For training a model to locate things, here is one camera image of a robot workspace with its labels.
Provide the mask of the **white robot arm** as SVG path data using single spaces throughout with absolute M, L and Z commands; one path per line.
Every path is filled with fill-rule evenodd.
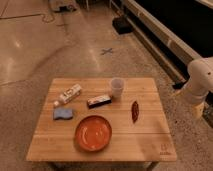
M 181 94 L 193 106 L 194 116 L 200 118 L 208 93 L 213 93 L 213 57 L 191 61 L 188 73 L 190 78 L 182 88 Z

